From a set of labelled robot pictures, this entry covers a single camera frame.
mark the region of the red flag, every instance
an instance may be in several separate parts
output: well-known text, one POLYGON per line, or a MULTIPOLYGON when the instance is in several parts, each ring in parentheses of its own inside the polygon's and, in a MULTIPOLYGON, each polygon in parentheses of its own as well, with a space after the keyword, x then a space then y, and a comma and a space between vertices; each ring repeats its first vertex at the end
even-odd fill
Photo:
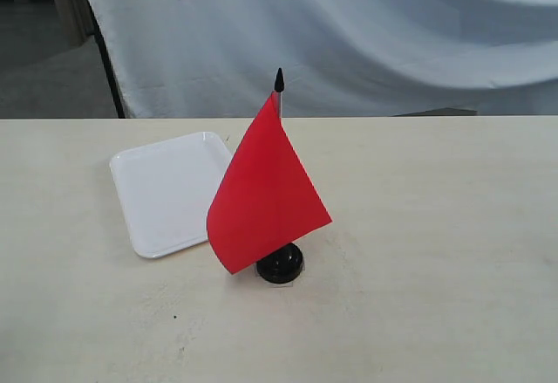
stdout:
POLYGON ((278 115, 273 92, 244 134, 208 211, 208 238, 231 273, 331 222, 278 115))

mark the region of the white table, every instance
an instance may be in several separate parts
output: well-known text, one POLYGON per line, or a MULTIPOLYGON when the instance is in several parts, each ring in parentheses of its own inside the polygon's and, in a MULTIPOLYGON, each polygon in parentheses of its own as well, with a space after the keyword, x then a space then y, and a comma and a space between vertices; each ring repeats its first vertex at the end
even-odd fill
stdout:
POLYGON ((128 241, 119 150, 247 120, 0 121, 0 381, 556 382, 558 118, 285 120, 305 272, 128 241))

